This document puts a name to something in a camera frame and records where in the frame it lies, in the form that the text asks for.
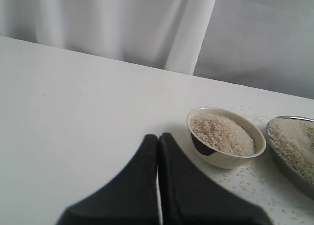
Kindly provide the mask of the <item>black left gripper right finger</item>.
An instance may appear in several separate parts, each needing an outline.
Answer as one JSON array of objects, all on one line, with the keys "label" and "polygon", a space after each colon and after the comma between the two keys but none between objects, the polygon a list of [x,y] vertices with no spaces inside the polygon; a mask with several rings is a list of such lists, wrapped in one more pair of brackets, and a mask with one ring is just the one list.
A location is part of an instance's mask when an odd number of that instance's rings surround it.
[{"label": "black left gripper right finger", "polygon": [[158,180],[165,225],[270,225],[266,212],[201,172],[170,133],[159,138]]}]

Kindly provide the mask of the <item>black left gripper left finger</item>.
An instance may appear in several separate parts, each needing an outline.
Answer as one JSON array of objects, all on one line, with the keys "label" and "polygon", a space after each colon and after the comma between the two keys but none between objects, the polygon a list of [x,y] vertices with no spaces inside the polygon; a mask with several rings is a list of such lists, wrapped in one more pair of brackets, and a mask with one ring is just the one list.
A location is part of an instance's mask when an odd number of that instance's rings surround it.
[{"label": "black left gripper left finger", "polygon": [[158,225],[158,138],[148,134],[137,152],[108,184],[69,206],[59,225]]}]

